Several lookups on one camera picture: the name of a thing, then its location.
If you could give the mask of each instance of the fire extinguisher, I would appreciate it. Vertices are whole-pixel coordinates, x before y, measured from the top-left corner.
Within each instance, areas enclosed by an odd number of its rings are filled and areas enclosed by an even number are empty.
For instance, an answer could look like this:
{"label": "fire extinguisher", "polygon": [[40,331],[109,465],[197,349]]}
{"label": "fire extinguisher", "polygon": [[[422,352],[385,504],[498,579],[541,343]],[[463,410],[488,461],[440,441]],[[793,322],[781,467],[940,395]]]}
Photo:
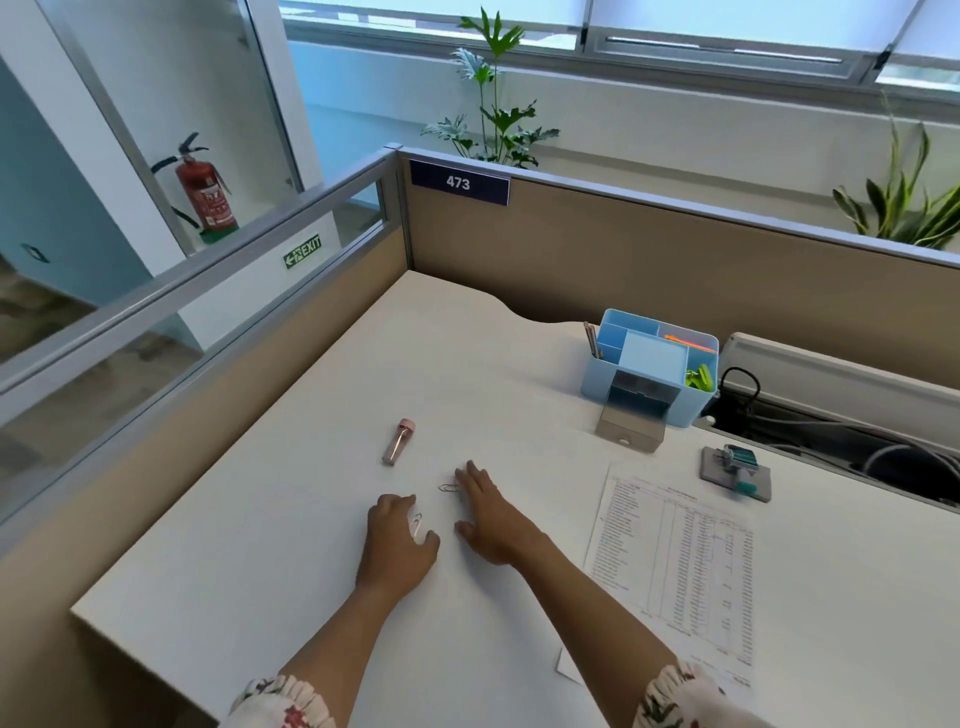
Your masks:
{"label": "fire extinguisher", "polygon": [[[224,194],[225,190],[229,192],[229,189],[217,171],[217,168],[208,161],[200,161],[193,157],[195,152],[209,151],[208,147],[190,146],[193,144],[194,139],[197,138],[197,134],[197,132],[193,132],[186,137],[177,149],[179,153],[178,156],[163,159],[152,166],[150,170],[156,173],[164,167],[179,161],[180,164],[175,170],[177,172],[177,179],[180,180],[183,191],[186,193],[186,196],[190,198],[194,212],[197,213],[201,225],[204,226],[204,232],[201,233],[201,236],[204,238],[214,237],[214,239],[219,239],[224,234],[235,231],[237,229],[237,221],[236,218],[233,217],[233,212],[230,210],[227,195]],[[175,207],[174,212],[176,212],[180,218],[187,220],[194,228],[198,227],[192,218]]]}

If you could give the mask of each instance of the floral sleeve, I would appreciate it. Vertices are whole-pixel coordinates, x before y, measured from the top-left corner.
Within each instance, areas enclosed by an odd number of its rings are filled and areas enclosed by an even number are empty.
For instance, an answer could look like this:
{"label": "floral sleeve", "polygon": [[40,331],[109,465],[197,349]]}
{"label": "floral sleeve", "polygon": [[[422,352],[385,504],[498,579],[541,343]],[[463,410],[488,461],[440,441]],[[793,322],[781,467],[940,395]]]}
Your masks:
{"label": "floral sleeve", "polygon": [[647,686],[634,728],[773,728],[734,705],[699,665],[669,665]]}
{"label": "floral sleeve", "polygon": [[221,728],[336,728],[324,699],[308,683],[278,675],[240,694]]}

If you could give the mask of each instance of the green exit sign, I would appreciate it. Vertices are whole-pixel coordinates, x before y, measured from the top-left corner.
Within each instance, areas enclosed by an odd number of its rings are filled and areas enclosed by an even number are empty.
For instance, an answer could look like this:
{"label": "green exit sign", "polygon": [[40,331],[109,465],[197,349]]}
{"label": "green exit sign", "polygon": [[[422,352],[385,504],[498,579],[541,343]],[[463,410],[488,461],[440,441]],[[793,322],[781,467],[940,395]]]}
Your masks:
{"label": "green exit sign", "polygon": [[283,264],[289,271],[298,263],[303,263],[308,255],[312,255],[320,249],[320,236],[314,235],[305,243],[301,243],[290,253],[283,257]]}

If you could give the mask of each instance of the white desk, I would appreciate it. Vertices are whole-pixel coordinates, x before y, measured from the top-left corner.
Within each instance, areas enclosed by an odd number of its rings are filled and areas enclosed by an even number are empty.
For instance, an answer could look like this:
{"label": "white desk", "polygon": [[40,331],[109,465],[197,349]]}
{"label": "white desk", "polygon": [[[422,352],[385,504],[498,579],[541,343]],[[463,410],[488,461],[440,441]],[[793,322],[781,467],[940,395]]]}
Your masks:
{"label": "white desk", "polygon": [[[587,357],[579,323],[526,321],[407,273],[74,612],[224,716],[347,596],[376,497],[415,492],[440,558],[381,634],[351,725],[601,726],[587,690],[554,671],[560,640],[536,601],[458,543],[463,506],[437,486],[474,458],[582,564],[607,468],[633,460],[653,482],[750,512],[760,715],[779,728],[955,724],[960,519],[766,452],[773,502],[734,502],[696,476],[718,434],[668,429],[655,456],[591,434]],[[386,468],[403,417],[417,433]]]}

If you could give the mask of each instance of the desk organizer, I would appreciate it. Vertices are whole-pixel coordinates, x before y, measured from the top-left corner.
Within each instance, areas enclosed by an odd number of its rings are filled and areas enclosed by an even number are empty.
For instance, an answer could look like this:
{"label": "desk organizer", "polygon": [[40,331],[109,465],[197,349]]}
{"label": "desk organizer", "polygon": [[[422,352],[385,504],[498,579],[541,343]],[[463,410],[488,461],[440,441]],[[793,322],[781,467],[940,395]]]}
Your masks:
{"label": "desk organizer", "polygon": [[[689,347],[667,335],[712,349]],[[597,332],[602,359],[591,357],[580,387],[584,397],[690,427],[713,398],[717,385],[716,337],[608,308]],[[686,371],[706,364],[713,392],[686,386]]]}

